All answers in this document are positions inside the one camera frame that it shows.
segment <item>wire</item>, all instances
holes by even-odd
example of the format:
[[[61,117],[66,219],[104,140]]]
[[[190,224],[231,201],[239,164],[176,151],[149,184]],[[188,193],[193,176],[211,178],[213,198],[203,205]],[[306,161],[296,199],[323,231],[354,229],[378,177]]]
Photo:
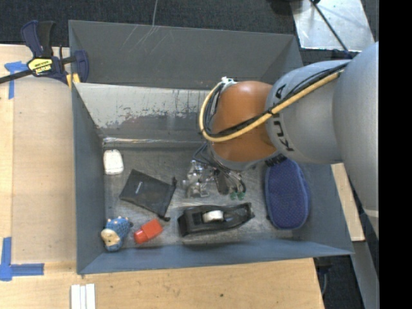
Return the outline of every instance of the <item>wire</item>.
[[[286,99],[290,98],[291,96],[293,96],[293,95],[295,95],[296,93],[298,93],[298,92],[300,92],[301,90],[303,90],[303,89],[304,89],[303,86],[306,86],[306,87],[307,87],[307,86],[309,86],[309,85],[311,85],[311,84],[314,84],[315,82],[317,82],[318,80],[324,78],[325,76],[327,76],[327,75],[329,75],[329,74],[332,74],[332,73],[334,73],[335,71],[338,71],[338,70],[340,70],[340,69],[343,69],[346,65],[347,65],[347,63],[346,63],[346,64],[341,64],[341,65],[336,66],[336,67],[334,67],[334,68],[330,68],[330,69],[327,69],[327,70],[323,70],[323,71],[314,73],[314,74],[311,75],[310,77],[308,77],[308,78],[302,80],[301,82],[299,82],[298,84],[296,84],[296,85],[289,91],[289,93],[283,98],[283,100],[279,101],[277,104],[282,103],[282,102],[285,101]],[[236,131],[238,131],[239,129],[242,129],[242,128],[246,127],[246,126],[249,126],[251,123],[253,123],[253,122],[256,121],[257,119],[259,119],[260,117],[262,117],[262,116],[265,115],[266,113],[271,113],[270,111],[271,111],[274,107],[275,107],[275,106],[272,106],[270,109],[268,109],[268,110],[260,113],[259,115],[256,115],[256,116],[254,116],[254,117],[252,117],[252,118],[250,118],[250,119],[247,119],[247,120],[245,120],[245,121],[242,121],[242,122],[236,124],[235,126],[232,126],[232,127],[227,128],[227,129],[225,129],[225,130],[223,130],[223,131],[220,131],[220,132],[217,133],[217,134],[216,134],[216,133],[215,133],[215,134],[212,134],[212,133],[210,132],[209,122],[210,122],[210,120],[211,120],[212,117],[210,117],[210,118],[208,118],[208,119],[205,118],[205,122],[204,122],[204,124],[205,124],[205,132],[206,132],[209,136],[215,136],[215,137],[223,137],[223,136],[225,136],[225,135],[233,134],[233,133],[235,133]]]
[[[206,108],[210,98],[213,96],[216,89],[218,89],[220,84],[222,83],[222,82],[219,82],[215,87],[213,87],[211,92],[206,96],[206,98],[203,101],[203,104],[201,106],[200,113],[199,113],[199,126],[200,126],[200,129],[201,129],[201,133],[202,133],[203,137],[206,138],[206,140],[209,140],[211,142],[224,142],[224,141],[232,140],[233,138],[239,137],[239,136],[249,132],[250,130],[256,128],[257,126],[260,126],[261,124],[266,122],[270,117],[272,117],[274,114],[280,112],[284,108],[287,108],[289,105],[291,105],[294,102],[296,102],[296,101],[300,100],[301,98],[305,97],[307,94],[313,92],[317,88],[319,88],[321,86],[324,86],[325,84],[331,82],[332,80],[335,80],[341,73],[342,73],[342,70],[339,70],[339,71],[337,71],[335,73],[332,73],[331,75],[328,75],[328,76],[322,78],[321,80],[318,80],[317,82],[309,85],[305,89],[301,90],[299,93],[296,93],[295,95],[288,98],[287,100],[284,100],[280,104],[277,104],[270,111],[265,113],[263,116],[259,117],[255,121],[253,121],[253,123],[251,123],[250,125],[240,129],[239,131],[236,131],[235,133],[232,133],[232,134],[229,134],[229,135],[224,135],[224,136],[210,136],[209,134],[207,134],[205,126],[203,124],[203,116],[204,116],[205,108]]]
[[[155,19],[156,19],[156,11],[157,11],[157,2],[159,0],[156,0],[156,2],[154,3],[154,11],[153,11],[153,22],[152,22],[152,26],[155,25]]]

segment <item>yellow label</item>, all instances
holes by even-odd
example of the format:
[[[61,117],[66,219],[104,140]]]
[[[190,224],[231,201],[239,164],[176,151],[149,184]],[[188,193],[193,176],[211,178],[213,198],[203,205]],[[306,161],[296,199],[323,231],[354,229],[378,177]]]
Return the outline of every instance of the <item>yellow label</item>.
[[[52,68],[53,61],[51,59],[34,59],[30,61],[27,66],[32,71],[35,70],[37,74],[48,71]]]

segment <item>blue tape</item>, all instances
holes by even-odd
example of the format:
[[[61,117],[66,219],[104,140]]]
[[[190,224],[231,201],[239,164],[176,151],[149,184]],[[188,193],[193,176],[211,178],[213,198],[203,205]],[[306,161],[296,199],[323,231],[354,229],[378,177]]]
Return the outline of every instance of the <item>blue tape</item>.
[[[0,281],[11,281],[18,276],[42,276],[44,275],[44,263],[32,263],[24,265],[12,265],[12,238],[3,239],[1,251]]]
[[[6,63],[5,68],[11,74],[15,72],[20,72],[20,71],[26,71],[28,69],[27,65],[25,63],[22,63],[21,61]],[[14,97],[14,80],[11,80],[10,84],[8,85],[8,99],[11,100],[13,97]]]

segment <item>small figurine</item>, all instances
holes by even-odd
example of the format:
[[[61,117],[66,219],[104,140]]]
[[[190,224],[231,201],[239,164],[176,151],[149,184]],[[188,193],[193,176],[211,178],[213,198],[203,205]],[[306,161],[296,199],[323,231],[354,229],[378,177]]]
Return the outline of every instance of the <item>small figurine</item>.
[[[105,229],[100,233],[104,243],[106,244],[106,250],[109,252],[115,252],[119,250],[130,228],[133,224],[128,218],[122,218],[119,216],[113,220],[108,219]]]

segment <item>yellow cable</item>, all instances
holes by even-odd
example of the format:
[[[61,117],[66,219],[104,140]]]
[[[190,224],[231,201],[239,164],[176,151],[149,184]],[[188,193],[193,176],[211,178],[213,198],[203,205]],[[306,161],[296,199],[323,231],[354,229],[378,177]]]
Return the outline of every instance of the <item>yellow cable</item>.
[[[292,96],[290,99],[284,101],[283,103],[280,103],[278,106],[274,107],[271,110],[271,113],[266,113],[265,115],[263,115],[262,117],[260,117],[259,119],[255,120],[253,123],[251,123],[250,125],[248,125],[245,128],[240,129],[239,131],[236,131],[233,134],[230,135],[226,135],[226,136],[222,136],[222,137],[213,137],[210,136],[206,133],[205,129],[204,129],[204,125],[203,125],[203,115],[205,113],[205,108],[207,103],[209,102],[212,94],[214,93],[214,91],[219,87],[219,85],[221,84],[221,82],[219,82],[212,90],[211,92],[206,96],[205,100],[203,101],[203,104],[201,106],[200,109],[200,113],[199,113],[199,126],[201,129],[201,133],[203,135],[204,138],[206,138],[206,140],[209,140],[211,142],[224,142],[224,141],[229,141],[232,140],[233,138],[239,137],[245,133],[247,133],[248,131],[256,128],[257,126],[260,126],[261,124],[263,124],[264,122],[266,122],[266,120],[268,120],[270,117],[272,117],[272,115],[274,115],[275,113],[280,112],[282,109],[287,108],[289,105],[293,104],[294,102],[296,102],[297,100],[300,100],[301,98],[303,98],[304,96],[306,96],[307,94],[313,92],[315,89],[327,84],[328,82],[331,82],[332,80],[335,80],[341,73],[343,72],[343,70],[340,70],[338,72],[332,73],[331,75],[328,75],[325,78],[322,78],[321,80],[315,82],[314,84],[306,87],[305,89],[303,89],[302,91],[300,91],[298,94]]]

